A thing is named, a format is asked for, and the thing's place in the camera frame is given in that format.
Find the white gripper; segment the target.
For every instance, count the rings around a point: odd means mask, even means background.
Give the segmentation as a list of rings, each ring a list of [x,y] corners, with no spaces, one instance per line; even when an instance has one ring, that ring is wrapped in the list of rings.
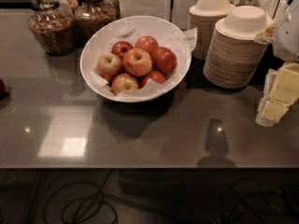
[[[278,20],[258,33],[254,41],[271,44],[276,57],[293,62],[277,70],[261,112],[265,119],[279,122],[299,99],[299,0],[292,0]]]

